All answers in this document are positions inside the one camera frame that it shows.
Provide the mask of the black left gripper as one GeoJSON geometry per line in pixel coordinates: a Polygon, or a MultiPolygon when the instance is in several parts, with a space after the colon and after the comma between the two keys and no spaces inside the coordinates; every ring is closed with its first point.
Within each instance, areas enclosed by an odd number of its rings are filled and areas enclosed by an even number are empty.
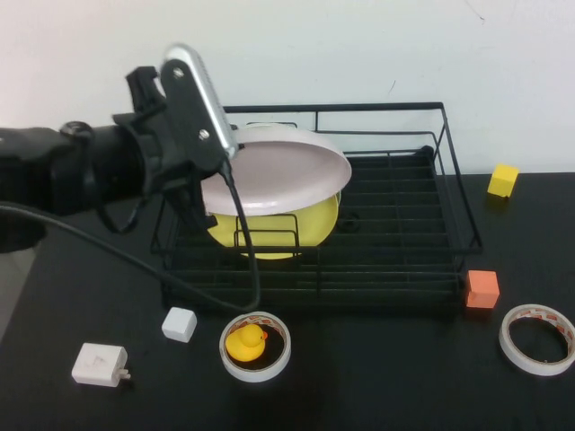
{"type": "Polygon", "coordinates": [[[113,120],[137,145],[143,195],[168,194],[168,203],[190,229],[208,230],[217,220],[206,211],[197,169],[168,100],[158,90],[157,77],[152,66],[139,66],[130,72],[126,80],[133,111],[116,114],[113,120]]]}

